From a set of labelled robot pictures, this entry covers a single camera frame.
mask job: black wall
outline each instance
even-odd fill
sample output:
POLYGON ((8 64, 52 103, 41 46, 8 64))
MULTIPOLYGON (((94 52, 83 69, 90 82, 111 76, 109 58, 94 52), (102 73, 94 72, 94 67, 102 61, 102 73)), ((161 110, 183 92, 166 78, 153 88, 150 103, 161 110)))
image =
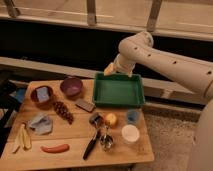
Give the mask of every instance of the black wall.
MULTIPOLYGON (((0 56, 103 70, 117 55, 120 40, 131 33, 0 20, 0 56)), ((213 43, 154 37, 154 47, 213 61, 213 43)), ((165 79, 143 66, 135 73, 165 79)))

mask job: black handle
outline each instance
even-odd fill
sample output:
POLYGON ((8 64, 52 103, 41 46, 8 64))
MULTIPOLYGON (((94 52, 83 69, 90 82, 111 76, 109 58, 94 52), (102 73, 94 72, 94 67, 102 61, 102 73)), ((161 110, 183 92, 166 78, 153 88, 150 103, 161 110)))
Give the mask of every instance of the black handle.
POLYGON ((86 151, 84 152, 84 156, 83 156, 83 159, 86 160, 88 155, 90 154, 90 152, 92 151, 92 149, 94 148, 95 146, 95 142, 96 142, 96 139, 92 139, 89 144, 87 145, 87 148, 86 148, 86 151))

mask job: purple bowl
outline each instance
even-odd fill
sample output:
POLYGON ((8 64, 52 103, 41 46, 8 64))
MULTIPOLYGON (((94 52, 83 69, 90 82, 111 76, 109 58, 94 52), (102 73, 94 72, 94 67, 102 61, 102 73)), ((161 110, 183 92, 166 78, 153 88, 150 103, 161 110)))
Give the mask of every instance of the purple bowl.
POLYGON ((75 96, 81 92, 83 83, 81 79, 77 77, 68 77, 60 85, 61 91, 66 96, 75 96))

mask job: white cup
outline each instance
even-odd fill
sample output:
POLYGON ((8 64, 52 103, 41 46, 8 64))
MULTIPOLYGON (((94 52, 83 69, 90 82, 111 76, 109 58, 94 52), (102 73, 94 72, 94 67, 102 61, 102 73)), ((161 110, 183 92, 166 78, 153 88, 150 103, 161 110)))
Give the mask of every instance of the white cup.
POLYGON ((122 137, 126 144, 134 144, 140 138, 140 132, 134 125, 126 125, 121 130, 122 137))

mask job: blue cup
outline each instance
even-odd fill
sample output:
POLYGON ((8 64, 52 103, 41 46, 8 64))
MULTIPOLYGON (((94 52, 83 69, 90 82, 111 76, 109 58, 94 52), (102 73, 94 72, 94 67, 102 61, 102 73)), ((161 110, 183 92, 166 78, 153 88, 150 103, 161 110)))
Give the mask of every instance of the blue cup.
POLYGON ((129 109, 126 113, 128 124, 136 125, 140 119, 140 112, 137 109, 129 109))

